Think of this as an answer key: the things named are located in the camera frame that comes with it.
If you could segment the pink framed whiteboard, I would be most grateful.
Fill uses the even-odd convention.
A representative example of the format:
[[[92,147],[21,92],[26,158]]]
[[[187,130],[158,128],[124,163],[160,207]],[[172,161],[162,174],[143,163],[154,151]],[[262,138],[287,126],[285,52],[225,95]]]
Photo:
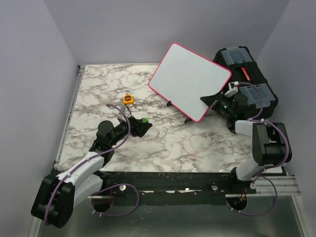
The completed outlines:
[[[173,43],[149,81],[149,87],[194,122],[208,110],[201,97],[220,92],[232,72]]]

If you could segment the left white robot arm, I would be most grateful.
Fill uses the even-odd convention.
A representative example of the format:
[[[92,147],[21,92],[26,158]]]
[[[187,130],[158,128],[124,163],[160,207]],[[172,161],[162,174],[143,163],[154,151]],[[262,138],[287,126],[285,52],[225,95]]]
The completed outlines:
[[[73,209],[91,194],[104,195],[109,191],[109,175],[102,172],[115,149],[129,136],[143,137],[153,125],[146,118],[129,117],[114,126],[105,120],[99,123],[96,139],[86,156],[75,166],[58,175],[47,175],[39,187],[31,215],[47,225],[63,227]]]

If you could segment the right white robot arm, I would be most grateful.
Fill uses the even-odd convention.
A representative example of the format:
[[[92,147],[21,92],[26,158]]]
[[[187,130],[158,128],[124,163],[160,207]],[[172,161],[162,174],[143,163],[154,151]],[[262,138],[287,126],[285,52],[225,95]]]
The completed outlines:
[[[248,98],[240,92],[227,98],[223,92],[200,97],[209,108],[227,117],[230,132],[252,139],[252,156],[232,170],[233,178],[227,181],[234,194],[245,188],[245,181],[253,181],[264,171],[279,167],[291,160],[290,145],[283,123],[257,120],[247,114]]]

